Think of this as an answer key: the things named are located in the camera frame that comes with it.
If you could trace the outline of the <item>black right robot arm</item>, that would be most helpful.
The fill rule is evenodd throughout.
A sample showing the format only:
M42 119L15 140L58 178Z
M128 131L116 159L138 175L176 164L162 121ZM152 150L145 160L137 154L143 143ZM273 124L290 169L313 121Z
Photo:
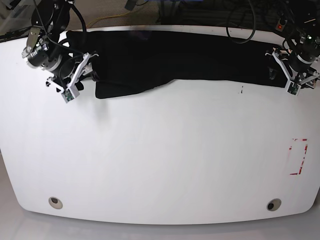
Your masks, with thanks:
M92 59L96 51L85 51L88 31L85 20L73 0L41 0L34 3L31 28L22 58L33 69L40 68L53 75L45 85L53 86L58 93L66 92L70 85L83 90L82 80L92 78L99 81L93 69ZM80 20L82 30L79 39L64 38L60 35L70 22L70 11Z

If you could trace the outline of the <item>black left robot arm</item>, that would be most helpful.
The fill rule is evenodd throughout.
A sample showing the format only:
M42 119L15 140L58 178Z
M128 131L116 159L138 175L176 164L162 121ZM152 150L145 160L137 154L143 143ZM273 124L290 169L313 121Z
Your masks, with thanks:
M275 32L283 36L282 49L272 56L287 78L288 92L296 95L304 88L314 89L320 73L312 67L320 59L320 2L318 0L279 0L280 17Z

